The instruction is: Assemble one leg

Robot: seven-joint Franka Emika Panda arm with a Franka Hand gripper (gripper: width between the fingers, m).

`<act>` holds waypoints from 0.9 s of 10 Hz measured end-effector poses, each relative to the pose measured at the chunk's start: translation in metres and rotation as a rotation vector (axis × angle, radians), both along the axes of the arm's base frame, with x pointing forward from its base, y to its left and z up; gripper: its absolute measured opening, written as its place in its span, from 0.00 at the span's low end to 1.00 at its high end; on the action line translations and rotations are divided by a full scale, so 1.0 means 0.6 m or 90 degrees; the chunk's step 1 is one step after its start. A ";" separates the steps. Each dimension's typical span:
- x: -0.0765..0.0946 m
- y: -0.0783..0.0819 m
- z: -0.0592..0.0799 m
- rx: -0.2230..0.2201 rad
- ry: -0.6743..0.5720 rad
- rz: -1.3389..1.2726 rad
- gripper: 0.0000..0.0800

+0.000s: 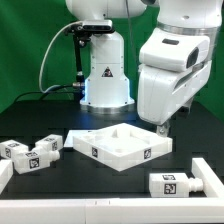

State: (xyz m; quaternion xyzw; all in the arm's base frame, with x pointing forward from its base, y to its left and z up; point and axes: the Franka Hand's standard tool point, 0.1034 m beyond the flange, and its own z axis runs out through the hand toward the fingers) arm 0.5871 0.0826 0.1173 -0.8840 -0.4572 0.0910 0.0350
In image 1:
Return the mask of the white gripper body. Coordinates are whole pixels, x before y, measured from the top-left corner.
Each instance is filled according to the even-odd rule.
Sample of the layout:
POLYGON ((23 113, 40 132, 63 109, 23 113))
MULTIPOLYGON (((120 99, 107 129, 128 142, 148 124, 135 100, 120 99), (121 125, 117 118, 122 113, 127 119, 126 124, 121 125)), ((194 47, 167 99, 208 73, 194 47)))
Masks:
POLYGON ((210 38, 155 28, 139 53, 137 111, 142 120, 162 125, 208 81, 210 38))

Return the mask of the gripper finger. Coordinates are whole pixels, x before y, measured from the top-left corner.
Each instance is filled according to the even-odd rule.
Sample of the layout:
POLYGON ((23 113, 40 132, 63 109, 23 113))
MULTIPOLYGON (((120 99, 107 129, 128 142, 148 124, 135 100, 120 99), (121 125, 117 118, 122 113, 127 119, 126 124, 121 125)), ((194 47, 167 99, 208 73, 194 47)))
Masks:
POLYGON ((170 121, 167 120, 164 124, 158 125, 156 133, 160 136, 167 136, 170 130, 170 121))

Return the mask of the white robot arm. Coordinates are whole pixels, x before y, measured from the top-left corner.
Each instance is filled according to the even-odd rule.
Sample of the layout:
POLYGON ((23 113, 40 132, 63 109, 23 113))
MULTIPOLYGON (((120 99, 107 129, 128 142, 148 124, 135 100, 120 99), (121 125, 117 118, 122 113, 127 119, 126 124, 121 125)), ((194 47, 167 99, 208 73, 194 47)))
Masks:
POLYGON ((224 0, 65 0, 91 39, 91 72, 81 105, 120 108, 135 103, 139 117, 168 130, 169 119, 188 112, 195 94, 207 83, 224 0), (124 75, 124 41, 112 29, 114 18, 159 9, 157 25, 139 52, 138 99, 132 100, 124 75))

